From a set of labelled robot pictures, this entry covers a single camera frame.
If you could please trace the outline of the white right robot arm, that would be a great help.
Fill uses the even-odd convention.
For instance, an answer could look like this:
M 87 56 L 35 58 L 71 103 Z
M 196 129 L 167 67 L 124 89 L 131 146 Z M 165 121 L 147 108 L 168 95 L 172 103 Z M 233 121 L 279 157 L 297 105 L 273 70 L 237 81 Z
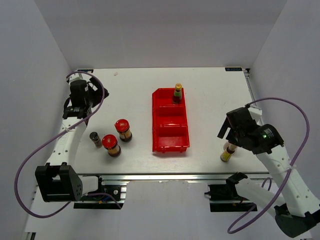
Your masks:
M 252 152 L 266 167 L 278 187 L 272 193 L 237 172 L 226 180 L 226 195 L 243 197 L 267 208 L 280 230 L 290 238 L 309 231 L 320 222 L 320 200 L 310 191 L 293 166 L 284 140 L 270 124 L 258 125 L 262 110 L 240 107 L 226 114 L 218 138 Z

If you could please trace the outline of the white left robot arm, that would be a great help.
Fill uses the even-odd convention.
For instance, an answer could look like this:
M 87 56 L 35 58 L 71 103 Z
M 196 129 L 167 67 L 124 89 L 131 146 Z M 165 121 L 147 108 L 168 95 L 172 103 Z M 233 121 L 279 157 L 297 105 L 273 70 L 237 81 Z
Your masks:
M 85 80 L 83 75 L 83 71 L 76 71 L 68 76 L 70 95 L 63 107 L 61 136 L 45 165 L 35 170 L 45 202 L 77 202 L 86 194 L 99 200 L 106 193 L 106 187 L 99 183 L 97 176 L 79 176 L 72 167 L 92 109 L 98 109 L 109 95 L 96 78 Z

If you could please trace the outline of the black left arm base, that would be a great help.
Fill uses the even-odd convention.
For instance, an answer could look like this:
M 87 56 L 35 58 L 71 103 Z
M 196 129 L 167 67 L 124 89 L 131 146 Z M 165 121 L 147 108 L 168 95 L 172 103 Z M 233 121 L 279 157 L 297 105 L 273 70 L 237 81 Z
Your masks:
M 97 190 L 83 195 L 73 204 L 76 210 L 120 210 L 125 202 L 127 182 L 98 177 Z

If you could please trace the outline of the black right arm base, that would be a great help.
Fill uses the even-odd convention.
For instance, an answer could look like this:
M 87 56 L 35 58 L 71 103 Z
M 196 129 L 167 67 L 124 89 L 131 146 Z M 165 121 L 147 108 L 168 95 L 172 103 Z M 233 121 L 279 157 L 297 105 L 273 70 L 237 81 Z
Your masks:
M 226 184 L 210 184 L 204 196 L 209 199 L 212 213 L 245 213 L 252 208 L 257 212 L 257 206 L 248 199 L 233 195 Z

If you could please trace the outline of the green-label red sauce bottle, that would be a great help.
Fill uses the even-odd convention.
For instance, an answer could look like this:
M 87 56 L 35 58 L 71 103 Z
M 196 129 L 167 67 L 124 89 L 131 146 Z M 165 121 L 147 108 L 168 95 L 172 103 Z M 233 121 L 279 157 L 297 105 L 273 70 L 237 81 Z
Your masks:
M 176 83 L 173 96 L 172 96 L 172 103 L 173 104 L 180 104 L 182 101 L 182 84 L 181 83 Z

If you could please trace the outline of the yellow-label brown sauce bottle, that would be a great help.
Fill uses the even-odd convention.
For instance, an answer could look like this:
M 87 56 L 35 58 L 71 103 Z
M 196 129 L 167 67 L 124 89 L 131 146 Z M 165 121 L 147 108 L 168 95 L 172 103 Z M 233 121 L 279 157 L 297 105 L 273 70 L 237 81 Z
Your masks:
M 228 146 L 226 146 L 224 148 L 223 153 L 220 155 L 220 159 L 223 162 L 228 162 L 230 160 L 230 158 L 232 157 L 232 155 L 235 153 L 236 150 L 237 150 L 237 146 L 236 145 L 229 144 Z

